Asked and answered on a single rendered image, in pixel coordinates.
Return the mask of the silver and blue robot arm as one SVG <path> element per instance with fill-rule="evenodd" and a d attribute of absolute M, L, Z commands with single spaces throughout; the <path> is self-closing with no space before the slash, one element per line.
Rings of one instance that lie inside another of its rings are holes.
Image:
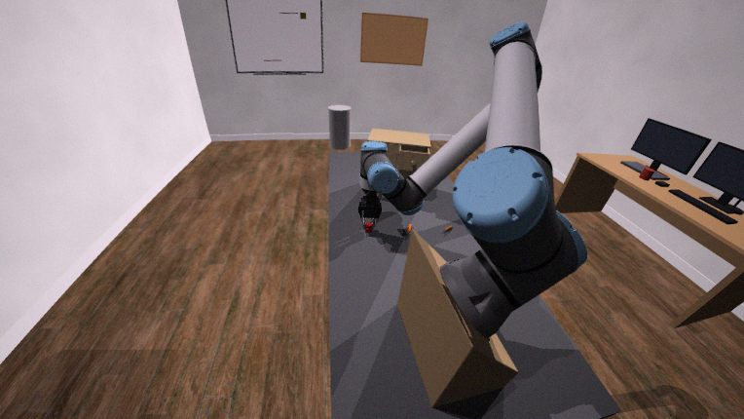
<path fill-rule="evenodd" d="M 581 235 L 555 208 L 553 168 L 540 152 L 542 67 L 531 29 L 515 23 L 492 37 L 490 46 L 491 105 L 406 179 L 392 166 L 385 143 L 364 142 L 359 181 L 412 215 L 486 141 L 485 152 L 459 173 L 452 195 L 463 226 L 482 249 L 440 267 L 455 301 L 485 338 L 587 259 Z"/>

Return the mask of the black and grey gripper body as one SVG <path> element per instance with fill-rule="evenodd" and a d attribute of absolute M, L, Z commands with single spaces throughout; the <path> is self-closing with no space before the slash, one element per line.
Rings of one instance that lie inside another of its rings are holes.
<path fill-rule="evenodd" d="M 366 196 L 363 196 L 361 198 L 361 208 L 364 208 L 363 217 L 365 218 L 379 218 L 380 216 L 380 199 L 376 197 L 376 204 L 375 204 L 375 197 L 372 197 L 372 203 L 371 203 L 371 197 L 368 196 L 377 196 L 376 191 L 370 192 L 369 190 L 365 190 L 362 188 L 364 192 L 366 192 Z M 367 194 L 368 193 L 368 194 Z M 373 194 L 374 195 L 369 195 Z"/>

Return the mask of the wooden chest of drawers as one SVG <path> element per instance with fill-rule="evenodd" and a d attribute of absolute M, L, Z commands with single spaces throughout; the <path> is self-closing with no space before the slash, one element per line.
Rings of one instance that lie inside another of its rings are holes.
<path fill-rule="evenodd" d="M 409 133 L 409 132 L 400 132 L 400 131 L 372 129 L 367 142 L 368 141 L 378 141 L 378 142 L 384 142 L 384 143 L 398 144 L 396 163 L 392 163 L 392 164 L 396 164 L 395 165 L 396 169 L 397 169 L 397 164 L 398 164 L 397 161 L 398 161 L 398 153 L 399 153 L 399 144 L 428 147 L 429 153 L 430 153 L 430 148 L 431 148 L 429 136 L 426 133 Z"/>

